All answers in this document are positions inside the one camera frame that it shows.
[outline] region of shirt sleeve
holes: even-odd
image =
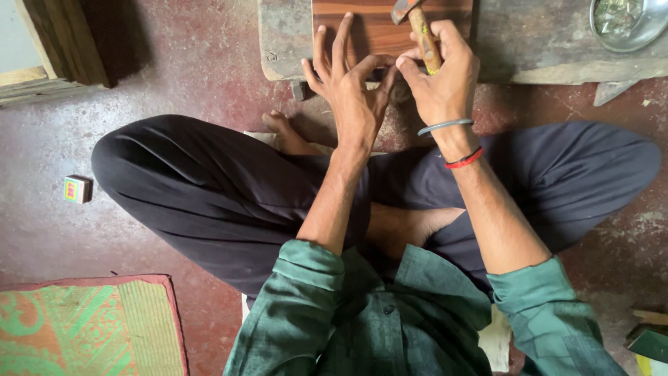
[[[523,375],[626,375],[603,347],[589,304],[577,300],[558,258],[488,278],[524,354]]]
[[[309,242],[281,247],[223,375],[310,375],[329,340],[343,260]]]

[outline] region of silver bangle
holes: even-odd
[[[418,133],[417,135],[421,136],[421,135],[423,135],[427,132],[431,132],[435,129],[445,128],[445,127],[451,126],[451,125],[473,124],[473,123],[474,123],[473,119],[459,119],[459,120],[453,120],[453,121],[446,121],[446,122],[442,122],[442,123],[439,123],[439,124],[436,124],[436,125],[427,126],[425,128],[422,128],[417,132]]]

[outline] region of hand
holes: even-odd
[[[444,61],[441,70],[433,76],[422,73],[411,60],[421,58],[417,47],[403,53],[397,59],[397,67],[411,87],[417,111],[427,126],[470,118],[480,61],[473,55],[452,21],[432,22],[430,27],[432,33],[441,39],[441,56]],[[413,33],[411,39],[417,41]]]
[[[304,76],[311,89],[324,97],[332,107],[339,137],[339,148],[361,150],[367,155],[383,123],[390,90],[398,70],[396,59],[389,55],[369,55],[354,68],[347,64],[347,44],[353,14],[346,13],[332,47],[332,62],[325,53],[327,30],[321,25],[313,41],[313,65],[318,80],[307,59],[302,59]],[[365,79],[379,67],[388,68],[375,90],[367,90]]]

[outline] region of left hand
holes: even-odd
[[[347,64],[347,44],[353,14],[346,13],[332,47],[332,62],[325,53],[327,29],[321,25],[313,41],[313,65],[302,59],[304,76],[311,89],[332,107],[339,137],[339,148],[368,153],[383,123],[392,86],[397,78],[396,59],[389,55],[369,55],[352,69]],[[385,76],[375,90],[367,90],[365,79],[376,68],[386,67]]]

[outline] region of wrist bracelet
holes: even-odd
[[[460,167],[470,165],[476,159],[480,158],[480,156],[482,155],[482,152],[484,152],[484,149],[482,147],[478,147],[476,149],[476,151],[474,151],[473,154],[469,155],[468,157],[464,157],[464,158],[460,159],[459,161],[453,162],[453,163],[446,162],[446,168],[447,169],[459,169]]]
[[[423,135],[427,132],[431,132],[435,129],[445,128],[445,127],[451,126],[451,125],[473,124],[473,123],[474,123],[473,119],[459,119],[459,120],[453,120],[453,121],[446,121],[446,122],[442,122],[442,123],[439,123],[439,124],[436,124],[436,125],[427,126],[425,128],[422,128],[417,132],[418,133],[417,135],[421,136],[421,135]]]

